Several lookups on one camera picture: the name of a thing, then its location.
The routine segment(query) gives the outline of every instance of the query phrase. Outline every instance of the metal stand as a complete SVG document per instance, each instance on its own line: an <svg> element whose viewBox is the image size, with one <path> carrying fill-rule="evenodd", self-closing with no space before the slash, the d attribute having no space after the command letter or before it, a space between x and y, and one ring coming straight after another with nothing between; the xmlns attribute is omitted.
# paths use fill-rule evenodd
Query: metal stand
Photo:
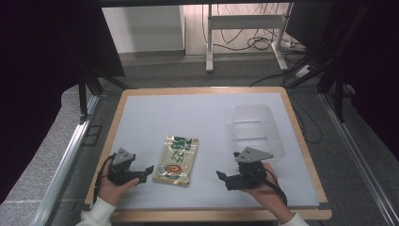
<svg viewBox="0 0 399 226"><path fill-rule="evenodd" d="M80 124L85 123L88 119L88 96L86 94L86 86L91 94L98 97L103 93L103 86L100 84L98 78L90 74L87 68L79 63L81 68L79 73L79 101L80 101Z"/></svg>
<svg viewBox="0 0 399 226"><path fill-rule="evenodd" d="M334 111L341 122L343 120L343 74L340 72L340 67L343 64L341 58L343 56L344 50L346 49L349 42L352 40L355 32L360 26L366 12L372 5L373 1L368 1L367 3L360 3L355 14L355 17L351 24L349 25L347 31L344 33L342 41L340 42L337 51L333 54L330 60L326 63L320 65L318 68L310 71L301 78L295 80L291 84L287 85L286 88L295 88L302 84L303 82L313 78L315 75L325 72L317 85L319 92L329 92L330 88L335 82L335 103Z"/></svg>
<svg viewBox="0 0 399 226"><path fill-rule="evenodd" d="M282 57L279 46L282 35L288 22L292 3L287 7L284 14L274 15L236 15L236 16L212 16L212 5L208 7L208 43L206 51L206 72L214 70L214 55L212 44L212 31L220 29L279 29L277 41L273 41L271 46L279 67L282 71L287 71L288 67Z"/></svg>

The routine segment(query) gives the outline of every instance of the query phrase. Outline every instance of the clear plastic container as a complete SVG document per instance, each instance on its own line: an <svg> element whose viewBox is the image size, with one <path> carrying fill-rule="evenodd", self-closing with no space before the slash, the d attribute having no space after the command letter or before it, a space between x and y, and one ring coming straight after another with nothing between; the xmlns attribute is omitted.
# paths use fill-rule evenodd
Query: clear plastic container
<svg viewBox="0 0 399 226"><path fill-rule="evenodd" d="M246 147L271 153L267 159L275 165L285 155L279 130L268 105L238 105L231 118L233 147L242 152Z"/></svg>

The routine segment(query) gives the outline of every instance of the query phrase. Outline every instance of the table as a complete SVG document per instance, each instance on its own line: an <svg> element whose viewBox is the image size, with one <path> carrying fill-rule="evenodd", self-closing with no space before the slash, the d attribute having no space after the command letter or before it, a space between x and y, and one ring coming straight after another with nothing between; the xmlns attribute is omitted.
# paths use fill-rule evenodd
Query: table
<svg viewBox="0 0 399 226"><path fill-rule="evenodd" d="M211 73L214 70L214 54L212 44L212 31L218 29L279 29L279 35L276 41L271 42L273 53L280 69L283 72L288 71L287 64L280 51L282 35L290 17L290 11L293 3L289 3L284 14L274 15L228 15L220 16L212 15L212 5L208 7L208 33L207 33L207 50L206 50L206 72Z"/></svg>
<svg viewBox="0 0 399 226"><path fill-rule="evenodd" d="M312 208L297 208L293 211L299 212L304 219L328 219L331 217L331 210L327 206L327 197L318 178L317 172L311 160L309 150L302 137L295 113L291 107L288 95L283 88L185 88L185 89L129 89L125 90L120 98L114 120L104 144L104 149L100 157L97 170L99 171L102 163L110 155L116 133L120 124L123 109L129 96L149 96L149 95L181 95L181 94L235 94L235 93L269 93L277 92L280 94L284 106L287 110L289 120L293 125L296 139L300 151L304 157L308 168L312 184L316 190L318 201L321 205ZM87 195L85 204L91 204L93 200L93 187L96 175ZM114 222L156 222L156 221L255 221L273 220L275 217L267 210L262 208L243 208L243 209L155 209L155 210L117 210L112 218Z"/></svg>

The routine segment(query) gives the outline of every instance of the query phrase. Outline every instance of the white sleeve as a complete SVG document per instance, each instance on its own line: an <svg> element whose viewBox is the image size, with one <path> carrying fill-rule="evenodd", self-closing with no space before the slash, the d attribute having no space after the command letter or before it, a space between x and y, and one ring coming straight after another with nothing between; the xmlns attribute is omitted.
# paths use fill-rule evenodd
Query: white sleeve
<svg viewBox="0 0 399 226"><path fill-rule="evenodd" d="M111 215L117 207L97 197L96 203L89 212L82 215L82 222L76 226L111 226Z"/></svg>
<svg viewBox="0 0 399 226"><path fill-rule="evenodd" d="M279 224L279 226L309 226L305 220L298 214L295 213L294 217L285 224Z"/></svg>

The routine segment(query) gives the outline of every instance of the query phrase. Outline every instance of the black curtain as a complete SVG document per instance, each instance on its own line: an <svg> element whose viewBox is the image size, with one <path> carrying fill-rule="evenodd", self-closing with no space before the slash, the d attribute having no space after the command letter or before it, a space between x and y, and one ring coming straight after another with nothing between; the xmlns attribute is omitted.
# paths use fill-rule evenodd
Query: black curtain
<svg viewBox="0 0 399 226"><path fill-rule="evenodd" d="M345 82L352 104L399 159L399 7L374 1L344 55Z"/></svg>
<svg viewBox="0 0 399 226"><path fill-rule="evenodd" d="M6 1L0 7L1 202L55 121L62 93L78 84L79 75L124 76L102 10L54 2Z"/></svg>

